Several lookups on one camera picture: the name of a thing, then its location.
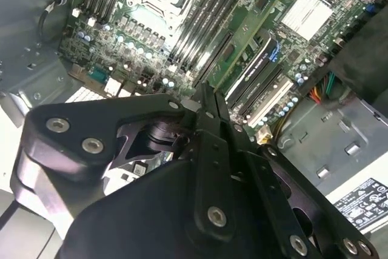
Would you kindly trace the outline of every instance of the black metal arm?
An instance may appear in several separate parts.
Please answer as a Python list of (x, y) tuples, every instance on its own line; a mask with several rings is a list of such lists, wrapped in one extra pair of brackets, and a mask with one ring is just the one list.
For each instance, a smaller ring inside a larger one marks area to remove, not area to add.
[[(191, 102), (199, 110), (149, 95), (27, 115), (11, 188), (67, 234), (59, 258), (378, 258), (280, 152), (250, 142), (219, 93), (203, 84)], [(173, 161), (104, 197), (108, 167), (162, 151)]]

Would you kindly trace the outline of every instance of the yellow wire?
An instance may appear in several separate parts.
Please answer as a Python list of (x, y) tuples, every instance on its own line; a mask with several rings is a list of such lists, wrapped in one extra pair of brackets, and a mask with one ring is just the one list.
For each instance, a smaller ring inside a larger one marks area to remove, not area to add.
[(321, 97), (320, 97), (320, 95), (318, 94), (318, 91), (317, 91), (317, 89), (316, 89), (316, 86), (314, 87), (314, 94), (316, 95), (316, 97), (317, 97), (319, 100), (321, 100)]

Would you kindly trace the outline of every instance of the green wire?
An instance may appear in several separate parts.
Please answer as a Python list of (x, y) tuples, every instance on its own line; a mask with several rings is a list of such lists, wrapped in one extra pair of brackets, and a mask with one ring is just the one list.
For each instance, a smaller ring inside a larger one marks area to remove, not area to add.
[(332, 91), (332, 87), (334, 84), (335, 75), (333, 72), (330, 73), (329, 83), (327, 85), (326, 94), (328, 95)]

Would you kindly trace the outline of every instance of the wire bundle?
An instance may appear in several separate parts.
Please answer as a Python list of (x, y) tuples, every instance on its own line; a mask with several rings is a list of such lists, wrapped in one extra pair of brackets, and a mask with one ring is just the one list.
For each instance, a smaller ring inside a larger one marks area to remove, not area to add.
[(318, 83), (314, 88), (310, 91), (310, 98), (314, 100), (315, 103), (321, 104), (325, 99), (328, 99), (330, 95), (333, 85), (335, 82), (335, 75), (333, 72), (327, 74), (320, 83)]

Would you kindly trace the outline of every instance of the cable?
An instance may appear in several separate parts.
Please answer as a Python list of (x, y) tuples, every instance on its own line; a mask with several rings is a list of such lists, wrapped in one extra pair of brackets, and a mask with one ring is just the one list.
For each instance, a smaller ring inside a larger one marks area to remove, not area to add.
[(54, 10), (57, 6), (63, 6), (67, 3), (67, 0), (54, 0), (52, 3), (50, 3), (42, 12), (41, 17), (39, 18), (38, 22), (38, 29), (37, 29), (37, 35), (38, 35), (38, 41), (40, 43), (48, 43), (52, 41), (52, 39), (45, 39), (44, 38), (44, 23), (47, 18), (47, 16)]

